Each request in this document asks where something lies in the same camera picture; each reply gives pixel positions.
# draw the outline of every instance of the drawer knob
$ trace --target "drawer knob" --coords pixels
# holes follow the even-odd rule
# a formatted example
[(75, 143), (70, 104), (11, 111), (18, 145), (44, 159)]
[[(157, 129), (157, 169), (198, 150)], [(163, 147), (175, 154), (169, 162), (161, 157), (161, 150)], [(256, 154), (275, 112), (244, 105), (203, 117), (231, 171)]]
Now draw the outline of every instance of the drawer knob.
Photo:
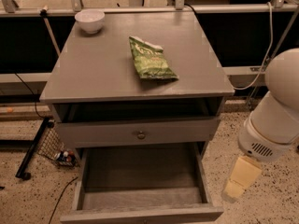
[(138, 137), (138, 139), (145, 139), (146, 135), (142, 131), (139, 131), (137, 134), (137, 137)]

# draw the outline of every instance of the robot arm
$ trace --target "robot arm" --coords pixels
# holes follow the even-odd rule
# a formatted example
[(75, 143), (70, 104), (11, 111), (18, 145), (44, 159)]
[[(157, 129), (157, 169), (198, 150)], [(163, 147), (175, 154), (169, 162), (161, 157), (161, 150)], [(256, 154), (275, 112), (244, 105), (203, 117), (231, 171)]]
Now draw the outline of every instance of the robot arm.
[(240, 130), (240, 149), (258, 161), (275, 161), (299, 136), (299, 49), (279, 54), (267, 67), (269, 92)]
[(238, 157), (222, 198), (235, 202), (262, 173), (260, 161), (275, 161), (299, 136), (299, 49), (279, 54), (267, 67), (269, 92), (244, 122)]

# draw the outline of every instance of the white bowl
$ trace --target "white bowl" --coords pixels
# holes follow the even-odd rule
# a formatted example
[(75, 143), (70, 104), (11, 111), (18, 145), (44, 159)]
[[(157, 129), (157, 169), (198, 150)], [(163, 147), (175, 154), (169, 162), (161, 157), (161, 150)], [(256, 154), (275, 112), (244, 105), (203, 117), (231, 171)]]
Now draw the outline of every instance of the white bowl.
[(105, 21), (105, 13), (96, 9), (81, 10), (75, 15), (79, 27), (88, 34), (101, 30)]

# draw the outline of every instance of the black metal stand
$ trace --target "black metal stand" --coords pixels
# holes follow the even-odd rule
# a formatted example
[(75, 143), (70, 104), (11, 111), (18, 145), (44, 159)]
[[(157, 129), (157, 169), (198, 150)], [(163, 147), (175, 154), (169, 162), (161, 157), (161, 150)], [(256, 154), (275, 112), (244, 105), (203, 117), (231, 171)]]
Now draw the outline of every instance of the black metal stand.
[(49, 122), (49, 118), (44, 118), (42, 124), (40, 125), (38, 132), (36, 134), (35, 139), (32, 141), (31, 146), (29, 147), (25, 158), (23, 159), (21, 166), (18, 170), (18, 172), (16, 173), (16, 177), (21, 178), (23, 180), (29, 180), (31, 177), (31, 174), (28, 172), (25, 172), (28, 163), (30, 162), (35, 150), (36, 150), (36, 146), (39, 142), (39, 139), (41, 138), (41, 135), (43, 134), (43, 132), (45, 131), (47, 125)]

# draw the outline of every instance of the green snack bag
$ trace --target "green snack bag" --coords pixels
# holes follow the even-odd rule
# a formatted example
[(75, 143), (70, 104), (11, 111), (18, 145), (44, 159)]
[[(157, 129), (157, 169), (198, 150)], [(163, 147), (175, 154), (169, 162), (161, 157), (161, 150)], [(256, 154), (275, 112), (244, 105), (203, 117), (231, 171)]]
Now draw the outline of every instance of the green snack bag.
[(129, 37), (137, 73), (142, 79), (178, 79), (169, 68), (163, 48), (145, 42), (139, 37)]

